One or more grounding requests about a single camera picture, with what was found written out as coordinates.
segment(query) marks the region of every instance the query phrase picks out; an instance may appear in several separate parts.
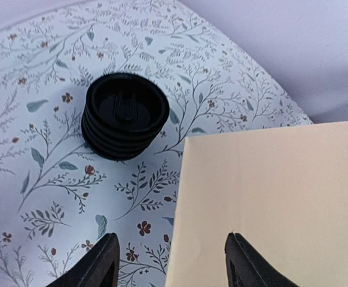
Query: tablecloth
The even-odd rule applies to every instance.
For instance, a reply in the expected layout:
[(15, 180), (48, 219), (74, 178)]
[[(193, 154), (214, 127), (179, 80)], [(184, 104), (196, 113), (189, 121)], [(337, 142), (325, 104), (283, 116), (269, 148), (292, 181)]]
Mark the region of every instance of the tablecloth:
[[(115, 71), (150, 79), (170, 103), (130, 161), (104, 160), (81, 137), (87, 87)], [(184, 138), (310, 123), (177, 1), (82, 2), (0, 31), (0, 287), (45, 286), (107, 232), (120, 239), (120, 287), (163, 287)]]

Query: beige board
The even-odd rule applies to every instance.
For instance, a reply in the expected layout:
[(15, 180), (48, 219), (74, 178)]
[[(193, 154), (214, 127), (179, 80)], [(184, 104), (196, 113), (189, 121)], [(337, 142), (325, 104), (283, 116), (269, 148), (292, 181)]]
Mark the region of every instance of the beige board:
[(241, 233), (299, 286), (348, 286), (348, 122), (188, 138), (166, 287), (227, 287)]

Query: black bowl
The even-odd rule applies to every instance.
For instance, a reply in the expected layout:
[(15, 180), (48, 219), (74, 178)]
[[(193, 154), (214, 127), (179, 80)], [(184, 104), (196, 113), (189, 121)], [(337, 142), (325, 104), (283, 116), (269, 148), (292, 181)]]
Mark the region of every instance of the black bowl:
[(155, 84), (138, 75), (114, 73), (89, 87), (81, 127), (95, 153), (129, 160), (150, 145), (168, 117), (169, 103)]

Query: cardboard box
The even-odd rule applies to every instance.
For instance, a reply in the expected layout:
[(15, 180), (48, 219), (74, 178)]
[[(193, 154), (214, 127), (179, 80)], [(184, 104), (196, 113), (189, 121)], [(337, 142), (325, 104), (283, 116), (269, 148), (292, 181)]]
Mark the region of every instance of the cardboard box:
[(299, 286), (348, 286), (348, 122), (188, 138), (166, 287), (227, 287), (230, 232)]

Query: printed flower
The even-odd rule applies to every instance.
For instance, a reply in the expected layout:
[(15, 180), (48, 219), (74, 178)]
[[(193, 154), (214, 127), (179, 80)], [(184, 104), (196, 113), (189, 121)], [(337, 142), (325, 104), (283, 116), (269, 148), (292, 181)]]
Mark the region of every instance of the printed flower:
[(85, 167), (85, 173), (87, 175), (94, 174), (94, 167), (89, 164), (88, 166)]
[(19, 85), (25, 85), (27, 79), (26, 78), (20, 78), (19, 81), (17, 82)]
[(17, 38), (17, 34), (11, 34), (8, 36), (8, 39), (12, 41), (15, 40), (16, 38)]
[(151, 228), (151, 224), (147, 223), (147, 221), (143, 221), (142, 223), (139, 223), (137, 225), (139, 230), (139, 234), (141, 236), (144, 236), (145, 234), (149, 234), (150, 233), (150, 228)]
[(208, 100), (207, 102), (209, 103), (209, 107), (210, 108), (214, 108), (215, 107), (215, 102), (213, 100)]
[(12, 242), (12, 240), (11, 240), (11, 238), (12, 238), (12, 234), (10, 234), (10, 233), (6, 233), (6, 232), (4, 232), (3, 234), (2, 234), (3, 236), (4, 236), (4, 238), (2, 239), (2, 241), (4, 241), (4, 242)]
[(245, 122), (245, 121), (247, 121), (247, 116), (246, 115), (240, 115), (240, 119)]
[(89, 251), (91, 248), (93, 248), (93, 244), (90, 243), (89, 239), (86, 240), (86, 244), (81, 244), (82, 248), (86, 248), (86, 251)]
[(69, 94), (68, 92), (66, 92), (62, 97), (62, 102), (64, 103), (70, 103), (73, 100), (73, 97), (71, 96), (71, 94)]
[(126, 259), (128, 261), (131, 261), (131, 262), (134, 262), (138, 259), (138, 254), (135, 254), (134, 250), (133, 249), (129, 249), (129, 252), (126, 253)]

